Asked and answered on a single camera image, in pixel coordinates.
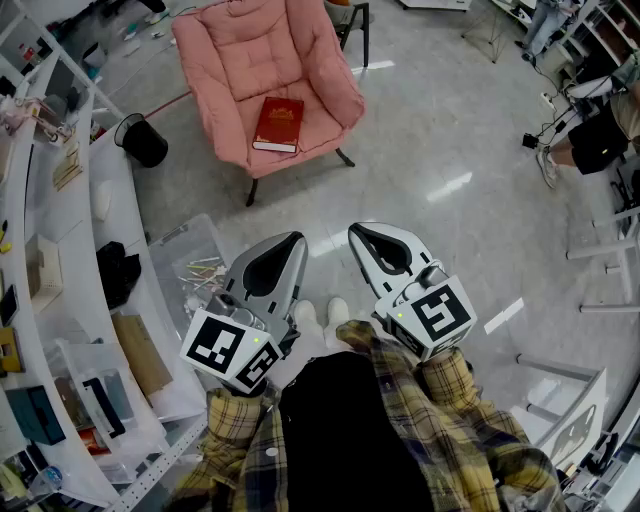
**black shirt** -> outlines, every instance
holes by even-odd
[[[342,352],[308,363],[279,407],[292,511],[433,510],[367,358]]]

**white table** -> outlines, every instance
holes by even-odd
[[[562,415],[534,404],[527,406],[528,412],[553,423],[536,443],[536,447],[551,459],[554,466],[563,471],[573,464],[577,466],[600,439],[606,401],[607,369],[591,370],[523,354],[516,357],[516,362],[586,383],[580,395]],[[588,428],[584,431],[581,429],[585,426],[585,422],[581,421],[585,419],[581,418],[583,415],[588,418]]]

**shoe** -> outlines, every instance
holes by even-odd
[[[162,21],[167,16],[169,16],[169,9],[165,9],[162,12],[157,12],[149,19],[149,25],[155,25],[159,21]]]
[[[558,173],[556,166],[549,160],[549,148],[545,147],[541,151],[538,151],[536,155],[536,161],[542,171],[542,177],[545,183],[550,189],[556,188],[556,180],[558,179]]]
[[[318,323],[318,316],[316,315],[316,308],[313,307],[308,300],[301,300],[298,302],[293,308],[293,318],[296,321],[296,324],[300,325],[307,322],[313,322],[314,324]]]
[[[341,297],[334,297],[329,301],[327,315],[329,316],[329,325],[344,324],[351,320],[349,316],[349,306],[347,306],[347,303]]]

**plastic storage bin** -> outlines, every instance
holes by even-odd
[[[196,309],[190,307],[195,305],[193,299],[206,305],[212,294],[206,286],[196,290],[196,282],[190,280],[198,269],[190,269],[188,265],[192,262],[199,262],[195,263],[199,266],[222,262],[228,267],[224,247],[219,240],[211,218],[202,213],[149,246],[162,294],[181,340],[189,330]],[[202,261],[210,258],[220,259]]]
[[[122,348],[110,344],[71,344],[56,340],[74,386],[111,452],[96,455],[110,482],[131,483],[153,453],[169,448],[165,429],[145,403]]]

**yellow plaid sleeve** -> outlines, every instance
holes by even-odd
[[[215,391],[209,406],[209,427],[200,443],[202,462],[178,485],[170,500],[174,509],[195,496],[208,495],[215,501],[221,490],[235,490],[261,415],[261,396],[240,398],[226,389]]]
[[[454,350],[451,356],[438,363],[427,362],[422,366],[422,375],[431,401],[438,406],[460,411],[475,407],[479,402],[473,377],[459,350]]]
[[[462,352],[444,361],[426,364],[422,374],[431,400],[445,413],[455,414],[476,432],[494,477],[525,496],[555,488],[552,510],[564,511],[556,471],[548,457],[533,447],[524,430],[509,413],[480,400]]]

